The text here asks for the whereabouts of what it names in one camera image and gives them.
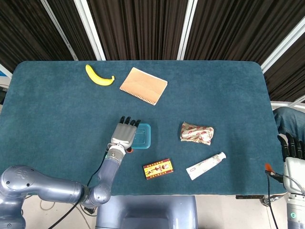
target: robot finger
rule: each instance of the robot finger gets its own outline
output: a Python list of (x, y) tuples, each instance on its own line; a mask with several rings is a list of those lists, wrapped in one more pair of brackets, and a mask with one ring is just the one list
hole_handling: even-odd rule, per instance
[(301, 144), (296, 139), (294, 139), (294, 140), (295, 140), (295, 147), (296, 147), (296, 157), (299, 159), (303, 159)]
[(286, 161), (286, 157), (289, 157), (289, 150), (288, 150), (288, 145), (285, 141), (285, 139), (283, 139), (280, 135), (277, 136), (277, 139), (281, 142), (281, 146), (282, 146), (282, 155), (283, 155), (283, 162)]
[(124, 123), (124, 119), (125, 119), (125, 116), (122, 116), (122, 118), (120, 119), (120, 123)]
[(137, 120), (137, 121), (135, 122), (134, 126), (138, 128), (140, 122), (141, 122), (141, 120)]
[(125, 120), (125, 124), (128, 124), (128, 123), (129, 123), (129, 121), (130, 121), (130, 116), (128, 116), (128, 117), (126, 118), (126, 120)]
[(302, 159), (305, 160), (305, 145), (304, 145), (304, 142), (299, 141), (299, 143), (301, 145)]
[(288, 139), (288, 148), (289, 148), (290, 156), (296, 157), (295, 140), (289, 133), (286, 133), (286, 137)]

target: crumpled foil package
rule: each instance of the crumpled foil package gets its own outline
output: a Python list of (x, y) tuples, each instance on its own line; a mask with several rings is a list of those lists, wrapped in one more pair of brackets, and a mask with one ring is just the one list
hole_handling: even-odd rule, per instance
[(197, 142), (210, 145), (213, 134), (213, 127), (192, 125), (183, 122), (180, 132), (180, 139), (181, 141)]

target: floor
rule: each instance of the floor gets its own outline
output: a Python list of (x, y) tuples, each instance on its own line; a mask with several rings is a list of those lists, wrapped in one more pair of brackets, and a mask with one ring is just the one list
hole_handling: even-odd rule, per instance
[[(274, 215), (279, 229), (287, 228), (286, 199), (272, 203)], [(196, 196), (199, 229), (275, 229), (270, 209), (264, 207), (259, 200), (235, 199), (235, 196)], [(23, 215), (27, 229), (46, 229), (62, 217), (71, 204), (41, 201), (37, 196), (25, 200)], [(56, 229), (94, 229), (95, 217), (82, 216), (74, 209)]]

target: green felt tablecloth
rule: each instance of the green felt tablecloth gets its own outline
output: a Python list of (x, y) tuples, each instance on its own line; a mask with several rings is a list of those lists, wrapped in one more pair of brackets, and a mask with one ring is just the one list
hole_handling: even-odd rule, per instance
[[(114, 83), (96, 85), (86, 64)], [(119, 90), (132, 67), (168, 81), (156, 106)], [(235, 61), (23, 62), (0, 114), (0, 172), (23, 164), (86, 183), (122, 115), (149, 123), (152, 142), (125, 156), (113, 195), (266, 194), (264, 164), (282, 172), (261, 68)], [(212, 126), (212, 144), (181, 142), (183, 121)], [(221, 151), (227, 159), (191, 181), (185, 169)], [(146, 180), (142, 166), (168, 157), (174, 172)]]

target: orange wire tip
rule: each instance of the orange wire tip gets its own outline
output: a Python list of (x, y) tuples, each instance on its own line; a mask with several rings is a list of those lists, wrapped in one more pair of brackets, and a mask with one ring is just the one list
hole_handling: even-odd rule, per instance
[(272, 167), (271, 167), (271, 165), (269, 163), (265, 164), (265, 170), (268, 171), (268, 172), (274, 172)]

